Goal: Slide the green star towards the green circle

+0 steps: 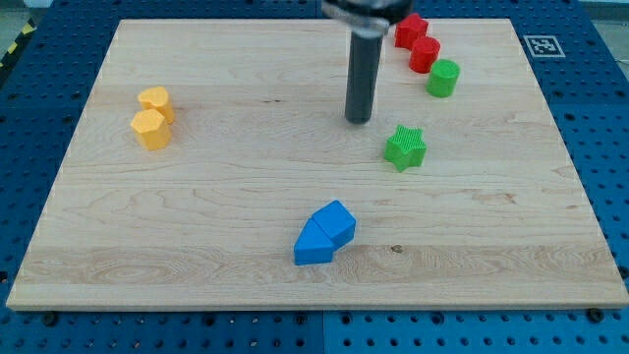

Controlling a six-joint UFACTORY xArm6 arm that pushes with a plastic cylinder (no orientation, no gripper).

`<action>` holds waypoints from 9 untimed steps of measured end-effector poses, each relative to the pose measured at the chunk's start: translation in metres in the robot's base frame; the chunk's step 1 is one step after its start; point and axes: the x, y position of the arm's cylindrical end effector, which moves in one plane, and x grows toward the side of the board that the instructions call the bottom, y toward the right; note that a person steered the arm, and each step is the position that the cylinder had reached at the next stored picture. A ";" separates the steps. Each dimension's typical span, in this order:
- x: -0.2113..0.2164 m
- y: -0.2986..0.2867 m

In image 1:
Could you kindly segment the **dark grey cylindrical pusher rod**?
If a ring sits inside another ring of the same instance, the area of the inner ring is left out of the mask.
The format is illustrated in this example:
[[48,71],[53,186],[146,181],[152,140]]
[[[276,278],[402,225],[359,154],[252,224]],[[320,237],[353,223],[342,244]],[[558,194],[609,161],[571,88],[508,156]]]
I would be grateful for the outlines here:
[[345,118],[350,123],[365,124],[372,117],[381,43],[381,36],[351,33],[345,101]]

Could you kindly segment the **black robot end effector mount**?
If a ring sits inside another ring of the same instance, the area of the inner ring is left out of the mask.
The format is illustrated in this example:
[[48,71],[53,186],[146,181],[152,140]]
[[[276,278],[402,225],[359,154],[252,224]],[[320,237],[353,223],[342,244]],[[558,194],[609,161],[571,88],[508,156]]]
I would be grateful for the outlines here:
[[385,35],[411,14],[413,0],[322,0],[321,11],[360,35]]

